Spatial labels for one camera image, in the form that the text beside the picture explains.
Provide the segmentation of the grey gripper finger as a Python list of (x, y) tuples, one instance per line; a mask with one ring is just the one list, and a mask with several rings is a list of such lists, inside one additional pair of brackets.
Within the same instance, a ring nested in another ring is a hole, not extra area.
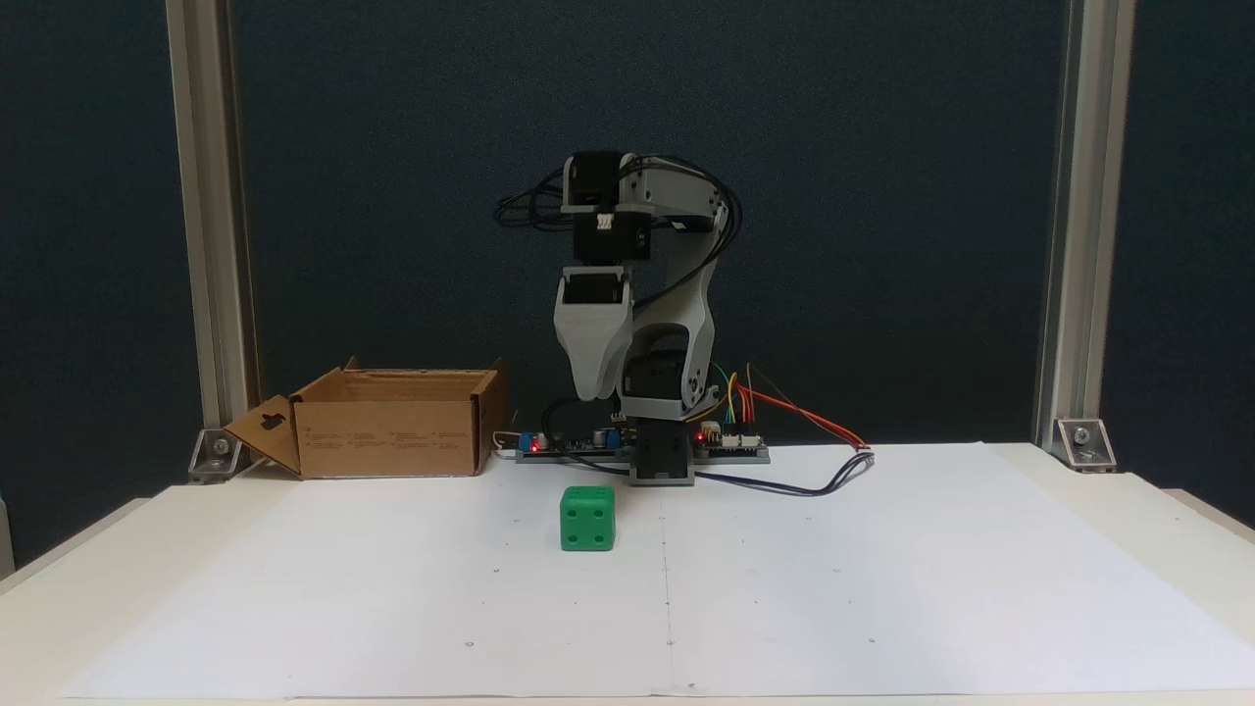
[(617, 389), (620, 379), (622, 379), (625, 357), (630, 352), (631, 342), (633, 319), (622, 319), (612, 331), (606, 334), (595, 370), (597, 375), (595, 384), (596, 399), (610, 398)]
[(569, 367), (577, 398), (582, 401), (604, 399), (609, 330), (602, 319), (556, 319), (555, 330), (561, 347), (569, 354)]

